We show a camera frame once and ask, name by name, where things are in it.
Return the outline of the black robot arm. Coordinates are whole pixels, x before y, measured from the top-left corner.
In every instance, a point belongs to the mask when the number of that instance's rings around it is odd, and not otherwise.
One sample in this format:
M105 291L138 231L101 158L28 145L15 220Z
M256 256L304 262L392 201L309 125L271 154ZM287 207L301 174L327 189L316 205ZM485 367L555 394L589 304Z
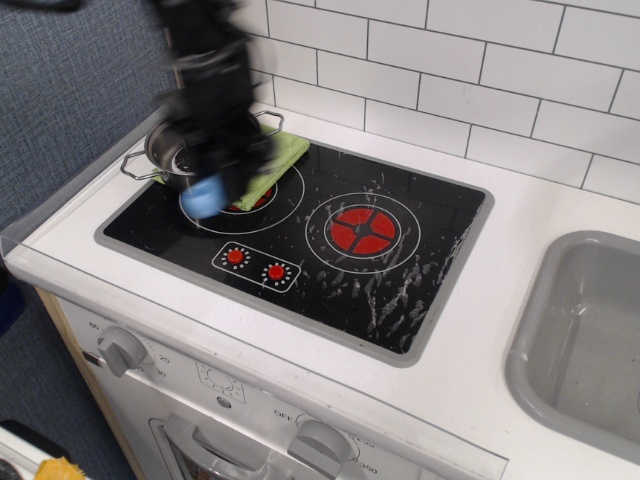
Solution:
M181 79L163 98L166 120L182 136L196 175L219 180L225 200L234 202L274 156L271 139L250 113L250 38L231 21L232 1L151 5Z

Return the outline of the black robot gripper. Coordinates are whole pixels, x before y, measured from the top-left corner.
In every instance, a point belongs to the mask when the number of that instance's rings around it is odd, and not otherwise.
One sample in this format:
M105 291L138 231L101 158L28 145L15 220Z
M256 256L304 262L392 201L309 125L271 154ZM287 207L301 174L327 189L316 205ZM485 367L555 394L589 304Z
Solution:
M172 50L166 64L181 86L162 96L166 119L182 136L196 170L218 170L222 200L238 200L274 156L250 113L254 84L246 42L204 53Z

